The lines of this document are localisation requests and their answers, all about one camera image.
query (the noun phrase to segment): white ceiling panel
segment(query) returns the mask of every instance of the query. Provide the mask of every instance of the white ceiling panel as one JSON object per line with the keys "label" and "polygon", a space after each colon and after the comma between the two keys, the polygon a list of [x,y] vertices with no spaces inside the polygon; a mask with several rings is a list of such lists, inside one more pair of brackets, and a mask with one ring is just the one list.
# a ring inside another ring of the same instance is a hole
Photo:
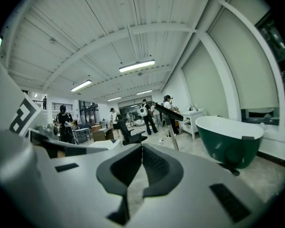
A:
{"label": "white ceiling panel", "polygon": [[[197,22],[202,1],[32,1],[12,39],[6,68],[20,86],[79,94],[81,99],[129,98],[143,89],[159,90]],[[151,59],[153,66],[119,72]],[[70,92],[87,79],[91,85]]]}

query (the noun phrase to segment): backpack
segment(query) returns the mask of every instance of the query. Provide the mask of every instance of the backpack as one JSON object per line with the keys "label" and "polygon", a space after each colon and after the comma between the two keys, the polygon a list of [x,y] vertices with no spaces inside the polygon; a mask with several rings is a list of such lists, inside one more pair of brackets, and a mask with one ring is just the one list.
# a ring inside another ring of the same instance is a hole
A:
{"label": "backpack", "polygon": [[59,122],[59,117],[58,117],[58,115],[59,115],[59,113],[57,114],[56,118],[57,118],[57,122],[58,122],[58,123],[60,123],[60,122]]}
{"label": "backpack", "polygon": [[141,117],[147,116],[148,115],[148,109],[146,108],[147,104],[144,104],[143,106],[141,106],[139,108],[139,113],[141,115]]}

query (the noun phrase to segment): black pants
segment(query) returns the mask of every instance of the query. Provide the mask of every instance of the black pants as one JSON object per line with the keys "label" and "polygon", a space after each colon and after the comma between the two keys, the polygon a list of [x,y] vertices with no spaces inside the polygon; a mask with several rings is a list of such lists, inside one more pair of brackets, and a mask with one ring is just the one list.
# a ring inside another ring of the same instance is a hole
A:
{"label": "black pants", "polygon": [[65,143],[73,143],[74,144],[74,137],[69,133],[64,133],[60,135],[60,140]]}
{"label": "black pants", "polygon": [[170,118],[170,121],[171,121],[171,126],[172,126],[172,129],[173,129],[173,132],[175,134],[179,134],[180,132],[178,131],[178,129],[175,126],[175,119]]}
{"label": "black pants", "polygon": [[149,116],[144,116],[144,117],[143,117],[143,120],[144,120],[144,123],[145,123],[146,126],[147,126],[147,133],[148,133],[149,135],[151,135],[151,129],[150,129],[150,127],[149,127],[149,123],[151,123],[151,127],[152,127],[152,129],[153,129],[153,132],[154,132],[154,133],[157,133],[157,129],[156,129],[156,127],[155,127],[155,125],[154,125],[154,122],[153,122],[153,120],[152,120],[151,117],[149,117]]}

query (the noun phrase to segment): black helmet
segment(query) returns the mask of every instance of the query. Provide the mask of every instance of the black helmet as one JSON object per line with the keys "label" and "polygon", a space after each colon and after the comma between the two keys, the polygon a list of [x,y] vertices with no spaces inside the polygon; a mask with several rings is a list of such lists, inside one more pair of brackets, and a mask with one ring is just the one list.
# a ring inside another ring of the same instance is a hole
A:
{"label": "black helmet", "polygon": [[67,111],[66,106],[65,106],[64,104],[62,104],[62,105],[60,106],[60,112],[65,113],[66,111]]}

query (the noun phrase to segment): black office chair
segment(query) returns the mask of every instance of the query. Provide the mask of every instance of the black office chair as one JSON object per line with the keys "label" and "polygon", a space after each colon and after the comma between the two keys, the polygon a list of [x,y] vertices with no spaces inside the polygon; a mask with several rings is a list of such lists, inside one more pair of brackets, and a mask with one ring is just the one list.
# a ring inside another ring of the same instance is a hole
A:
{"label": "black office chair", "polygon": [[131,131],[133,131],[134,129],[128,130],[124,118],[122,115],[117,115],[116,116],[116,121],[119,125],[119,129],[123,134],[123,145],[128,145],[131,143],[141,143],[142,141],[146,140],[148,137],[146,136],[142,136],[142,133],[144,133],[145,131],[140,131],[139,133],[137,133],[136,135],[131,135]]}

